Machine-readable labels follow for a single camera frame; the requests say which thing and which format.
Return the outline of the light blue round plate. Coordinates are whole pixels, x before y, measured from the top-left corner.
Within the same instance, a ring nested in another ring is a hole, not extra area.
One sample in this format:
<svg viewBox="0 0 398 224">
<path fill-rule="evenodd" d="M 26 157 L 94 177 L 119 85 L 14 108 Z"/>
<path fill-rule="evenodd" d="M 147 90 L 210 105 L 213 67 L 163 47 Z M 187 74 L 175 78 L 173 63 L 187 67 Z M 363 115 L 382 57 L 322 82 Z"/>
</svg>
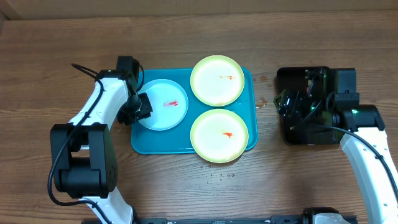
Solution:
<svg viewBox="0 0 398 224">
<path fill-rule="evenodd" d="M 154 131 L 171 129 L 181 122 L 188 110 L 188 96 L 177 83 L 168 79 L 152 80 L 142 87 L 139 93 L 146 93 L 152 112 L 150 117 L 139 123 Z"/>
</svg>

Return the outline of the yellow-green plate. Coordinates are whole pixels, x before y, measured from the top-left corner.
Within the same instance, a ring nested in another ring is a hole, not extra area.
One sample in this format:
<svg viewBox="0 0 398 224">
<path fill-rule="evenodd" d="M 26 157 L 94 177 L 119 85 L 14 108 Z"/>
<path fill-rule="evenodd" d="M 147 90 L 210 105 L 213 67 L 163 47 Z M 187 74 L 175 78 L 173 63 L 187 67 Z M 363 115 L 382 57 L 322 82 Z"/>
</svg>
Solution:
<svg viewBox="0 0 398 224">
<path fill-rule="evenodd" d="M 209 106 L 226 106 L 239 98 L 244 90 L 245 76 L 241 66 L 224 55 L 201 59 L 190 75 L 193 94 Z"/>
<path fill-rule="evenodd" d="M 193 122 L 190 142 L 204 160 L 227 163 L 237 159 L 246 149 L 249 131 L 236 113 L 226 109 L 208 110 Z"/>
</svg>

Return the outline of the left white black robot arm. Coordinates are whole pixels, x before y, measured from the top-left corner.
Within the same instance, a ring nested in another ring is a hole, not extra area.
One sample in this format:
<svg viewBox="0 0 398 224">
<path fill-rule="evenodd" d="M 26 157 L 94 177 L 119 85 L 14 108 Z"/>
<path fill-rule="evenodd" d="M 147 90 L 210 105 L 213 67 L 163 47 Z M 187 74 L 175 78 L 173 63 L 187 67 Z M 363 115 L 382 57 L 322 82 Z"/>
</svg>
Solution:
<svg viewBox="0 0 398 224">
<path fill-rule="evenodd" d="M 130 125 L 151 116 L 149 98 L 140 92 L 144 69 L 132 56 L 118 57 L 114 70 L 72 66 L 92 77 L 95 88 L 75 117 L 50 130 L 49 198 L 58 206 L 89 206 L 98 223 L 139 223 L 116 187 L 118 164 L 110 130 L 114 121 Z"/>
</svg>

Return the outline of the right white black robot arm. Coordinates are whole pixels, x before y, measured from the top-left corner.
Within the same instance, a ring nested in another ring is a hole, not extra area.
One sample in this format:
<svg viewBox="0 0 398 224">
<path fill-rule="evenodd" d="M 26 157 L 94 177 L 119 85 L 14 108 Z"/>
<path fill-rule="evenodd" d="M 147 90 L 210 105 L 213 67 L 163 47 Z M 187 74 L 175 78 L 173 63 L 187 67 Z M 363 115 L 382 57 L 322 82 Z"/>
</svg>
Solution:
<svg viewBox="0 0 398 224">
<path fill-rule="evenodd" d="M 276 75 L 284 141 L 339 144 L 363 196 L 369 223 L 397 223 L 397 169 L 385 124 L 374 105 L 362 105 L 354 68 L 285 67 Z"/>
</svg>

